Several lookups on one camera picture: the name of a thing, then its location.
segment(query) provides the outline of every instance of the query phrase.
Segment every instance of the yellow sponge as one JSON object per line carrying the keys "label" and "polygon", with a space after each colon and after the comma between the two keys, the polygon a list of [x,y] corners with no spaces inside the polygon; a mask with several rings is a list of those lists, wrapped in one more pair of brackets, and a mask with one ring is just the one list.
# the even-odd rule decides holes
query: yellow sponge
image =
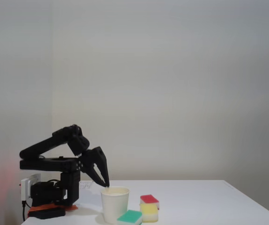
{"label": "yellow sponge", "polygon": [[143,214],[144,223],[152,223],[158,221],[158,209],[155,203],[153,204],[140,204],[141,212]]}

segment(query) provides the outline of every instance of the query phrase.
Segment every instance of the red sponge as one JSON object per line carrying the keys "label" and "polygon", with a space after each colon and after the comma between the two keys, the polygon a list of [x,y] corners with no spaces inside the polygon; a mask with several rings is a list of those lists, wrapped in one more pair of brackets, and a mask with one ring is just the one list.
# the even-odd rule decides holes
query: red sponge
{"label": "red sponge", "polygon": [[159,201],[153,195],[142,195],[141,203],[155,203],[157,205],[157,209],[159,210]]}

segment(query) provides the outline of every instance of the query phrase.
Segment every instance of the white wall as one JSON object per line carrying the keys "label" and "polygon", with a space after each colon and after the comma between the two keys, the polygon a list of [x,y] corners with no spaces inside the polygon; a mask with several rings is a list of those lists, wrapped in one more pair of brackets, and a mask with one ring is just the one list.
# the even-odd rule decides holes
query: white wall
{"label": "white wall", "polygon": [[48,0],[0,0],[0,225],[22,223],[19,183],[34,172],[19,152],[51,135],[51,16]]}
{"label": "white wall", "polygon": [[224,179],[269,209],[269,1],[55,0],[53,37],[53,129],[111,179]]}

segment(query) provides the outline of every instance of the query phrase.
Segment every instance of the white table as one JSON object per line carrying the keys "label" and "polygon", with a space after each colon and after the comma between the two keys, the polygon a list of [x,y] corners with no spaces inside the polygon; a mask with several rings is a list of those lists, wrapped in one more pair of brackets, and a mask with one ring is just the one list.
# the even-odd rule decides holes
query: white table
{"label": "white table", "polygon": [[[269,225],[269,211],[223,180],[115,180],[130,189],[128,208],[139,210],[140,196],[160,202],[154,225]],[[80,189],[79,209],[64,217],[28,218],[23,225],[105,225],[101,186]]]}

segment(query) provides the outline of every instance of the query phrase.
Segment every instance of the paper cup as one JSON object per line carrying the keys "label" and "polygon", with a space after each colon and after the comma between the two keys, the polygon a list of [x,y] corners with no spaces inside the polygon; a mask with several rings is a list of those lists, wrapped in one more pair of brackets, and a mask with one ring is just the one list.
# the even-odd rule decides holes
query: paper cup
{"label": "paper cup", "polygon": [[103,216],[109,224],[117,224],[117,219],[127,212],[129,189],[108,187],[101,191]]}

